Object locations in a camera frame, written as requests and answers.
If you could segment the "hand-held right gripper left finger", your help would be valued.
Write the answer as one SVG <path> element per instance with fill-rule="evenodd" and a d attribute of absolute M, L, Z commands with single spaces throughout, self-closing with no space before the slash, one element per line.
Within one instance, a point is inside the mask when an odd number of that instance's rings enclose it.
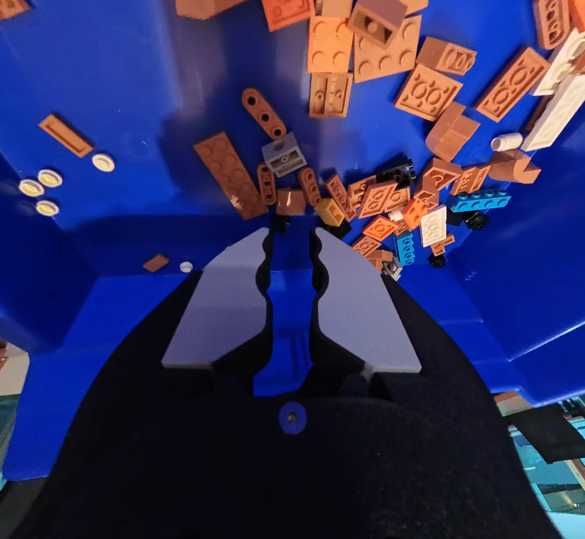
<path fill-rule="evenodd" d="M 272 255 L 273 234 L 262 227 L 204 267 L 163 355 L 165 368 L 203 369 L 253 394 L 254 377 L 273 353 Z"/>

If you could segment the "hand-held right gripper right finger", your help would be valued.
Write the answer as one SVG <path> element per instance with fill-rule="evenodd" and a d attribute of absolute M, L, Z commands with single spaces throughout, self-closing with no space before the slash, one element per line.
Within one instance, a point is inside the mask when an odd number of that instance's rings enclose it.
<path fill-rule="evenodd" d="M 420 305 L 323 229 L 311 231 L 310 395 L 390 395 L 421 382 Z"/>

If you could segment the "pile of brown toy bricks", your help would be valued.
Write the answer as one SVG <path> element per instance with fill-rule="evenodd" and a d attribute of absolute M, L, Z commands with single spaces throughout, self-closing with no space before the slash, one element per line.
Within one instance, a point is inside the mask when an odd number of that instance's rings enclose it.
<path fill-rule="evenodd" d="M 349 32 L 354 80 L 347 117 L 309 115 L 308 20 L 270 32 L 260 0 L 205 21 L 174 0 L 27 0 L 1 27 L 1 235 L 13 265 L 92 266 L 99 276 L 138 274 L 157 253 L 202 268 L 224 247 L 269 225 L 244 221 L 194 151 L 227 133 L 254 181 L 269 137 L 242 104 L 257 89 L 293 132 L 322 180 L 352 183 L 402 154 L 430 156 L 431 124 L 394 107 L 427 37 L 477 51 L 459 103 L 471 106 L 500 65 L 536 44 L 531 0 L 429 0 L 384 50 Z M 57 114 L 89 140 L 80 158 L 38 125 Z M 92 155 L 107 154 L 111 173 Z M 62 176 L 40 197 L 19 192 L 42 169 Z M 60 213 L 40 215 L 39 200 Z"/>

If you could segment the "blue plastic bin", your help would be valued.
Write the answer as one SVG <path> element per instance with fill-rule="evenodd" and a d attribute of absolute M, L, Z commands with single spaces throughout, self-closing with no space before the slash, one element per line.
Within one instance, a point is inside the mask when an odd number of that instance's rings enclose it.
<path fill-rule="evenodd" d="M 393 106 L 405 76 L 356 86 L 345 119 L 311 119 L 306 21 L 270 32 L 259 0 L 208 21 L 174 0 L 27 0 L 1 22 L 1 333 L 30 355 L 4 465 L 46 477 L 92 381 L 184 280 L 269 217 L 243 221 L 193 145 L 226 132 L 250 175 L 257 87 L 319 175 L 345 183 L 395 155 L 423 168 L 431 125 Z M 584 107 L 533 154 L 533 184 L 485 230 L 455 228 L 437 271 L 415 234 L 400 285 L 493 392 L 584 392 Z"/>

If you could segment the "brown oblong toy tile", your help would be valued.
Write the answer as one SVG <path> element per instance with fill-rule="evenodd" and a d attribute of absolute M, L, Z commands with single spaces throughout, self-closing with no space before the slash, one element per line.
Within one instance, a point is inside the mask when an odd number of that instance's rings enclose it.
<path fill-rule="evenodd" d="M 49 114 L 38 125 L 44 132 L 59 142 L 74 155 L 83 158 L 90 154 L 94 146 L 84 136 L 57 114 Z"/>

